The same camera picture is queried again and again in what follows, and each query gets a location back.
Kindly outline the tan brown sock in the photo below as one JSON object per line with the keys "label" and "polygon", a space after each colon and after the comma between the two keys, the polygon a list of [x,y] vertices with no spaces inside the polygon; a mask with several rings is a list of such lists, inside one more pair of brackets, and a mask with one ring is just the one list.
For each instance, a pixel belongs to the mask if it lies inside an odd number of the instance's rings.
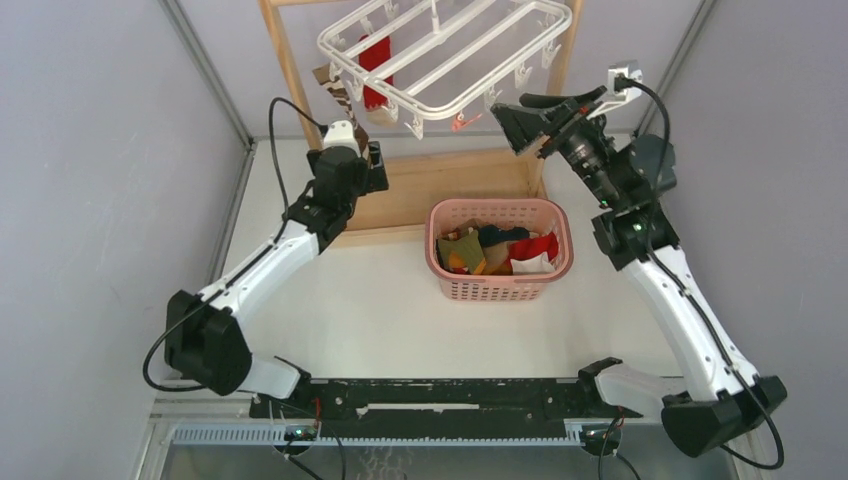
{"label": "tan brown sock", "polygon": [[504,276],[512,274],[512,266],[509,256],[511,241],[505,241],[482,249],[486,265],[482,271],[483,275]]}

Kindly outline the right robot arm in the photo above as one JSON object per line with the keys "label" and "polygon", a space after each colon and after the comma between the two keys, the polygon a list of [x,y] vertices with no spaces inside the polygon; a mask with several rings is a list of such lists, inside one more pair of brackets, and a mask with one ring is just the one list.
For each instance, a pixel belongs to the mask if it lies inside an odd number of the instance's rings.
{"label": "right robot arm", "polygon": [[571,97],[525,94],[491,113],[510,148],[545,159],[560,155],[598,201],[592,221],[598,248],[648,304],[682,374],[660,377],[606,358],[582,369],[579,406],[592,416],[620,407],[661,422],[671,442],[696,458],[730,450],[787,397],[782,380],[765,376],[739,351],[710,308],[688,266],[661,196],[676,186],[668,133],[643,134],[616,148],[605,132],[605,87]]}

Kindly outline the white plastic clip hanger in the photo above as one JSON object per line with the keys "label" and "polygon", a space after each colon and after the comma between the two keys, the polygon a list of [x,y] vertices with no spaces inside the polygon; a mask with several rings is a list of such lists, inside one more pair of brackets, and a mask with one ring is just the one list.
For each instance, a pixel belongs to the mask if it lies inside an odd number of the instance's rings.
{"label": "white plastic clip hanger", "polygon": [[326,27],[317,47],[351,97],[367,88],[417,138],[432,122],[466,126],[508,85],[553,66],[573,10],[562,1],[367,1]]}

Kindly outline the brown white striped sock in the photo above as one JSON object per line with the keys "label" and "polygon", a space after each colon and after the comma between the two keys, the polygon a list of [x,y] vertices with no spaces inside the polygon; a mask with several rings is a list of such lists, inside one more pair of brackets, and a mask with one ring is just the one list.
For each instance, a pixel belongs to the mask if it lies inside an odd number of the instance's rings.
{"label": "brown white striped sock", "polygon": [[342,108],[348,119],[352,122],[354,137],[360,147],[361,153],[366,160],[370,159],[369,136],[359,123],[352,106],[352,101],[339,73],[332,70],[332,65],[327,63],[312,70],[317,83],[326,90],[333,100]]}

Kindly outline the olive orange striped sock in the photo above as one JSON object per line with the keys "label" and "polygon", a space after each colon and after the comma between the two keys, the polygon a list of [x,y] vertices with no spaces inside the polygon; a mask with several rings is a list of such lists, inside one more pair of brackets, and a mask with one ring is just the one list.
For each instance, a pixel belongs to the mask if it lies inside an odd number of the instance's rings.
{"label": "olive orange striped sock", "polygon": [[437,250],[440,265],[450,273],[481,275],[487,265],[476,229],[456,239],[438,239]]}

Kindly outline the red santa sock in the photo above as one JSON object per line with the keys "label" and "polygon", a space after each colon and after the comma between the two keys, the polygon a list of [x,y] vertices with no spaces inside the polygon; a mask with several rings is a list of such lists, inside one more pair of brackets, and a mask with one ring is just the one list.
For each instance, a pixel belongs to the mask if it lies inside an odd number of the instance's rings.
{"label": "red santa sock", "polygon": [[545,255],[548,262],[556,259],[560,251],[560,243],[554,232],[519,240],[508,247],[509,259],[525,261]]}

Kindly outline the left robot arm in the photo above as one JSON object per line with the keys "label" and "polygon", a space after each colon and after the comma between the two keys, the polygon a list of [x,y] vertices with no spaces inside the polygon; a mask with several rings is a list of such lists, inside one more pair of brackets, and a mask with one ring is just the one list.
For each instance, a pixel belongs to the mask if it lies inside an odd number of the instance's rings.
{"label": "left robot arm", "polygon": [[366,157],[356,147],[327,142],[307,154],[313,178],[288,207],[278,230],[233,271],[197,293],[176,292],[167,305],[166,330],[153,345],[166,364],[220,396],[262,394],[290,417],[311,407],[307,374],[279,357],[253,352],[244,327],[300,267],[346,230],[357,201],[388,189],[381,147]]}

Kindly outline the navy blue sock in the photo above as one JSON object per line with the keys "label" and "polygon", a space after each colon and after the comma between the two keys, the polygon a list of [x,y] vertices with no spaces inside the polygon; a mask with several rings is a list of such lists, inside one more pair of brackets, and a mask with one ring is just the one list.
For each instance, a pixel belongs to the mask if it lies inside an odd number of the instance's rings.
{"label": "navy blue sock", "polygon": [[482,248],[490,248],[497,244],[528,239],[531,232],[524,227],[503,229],[496,225],[485,225],[478,230],[478,241]]}

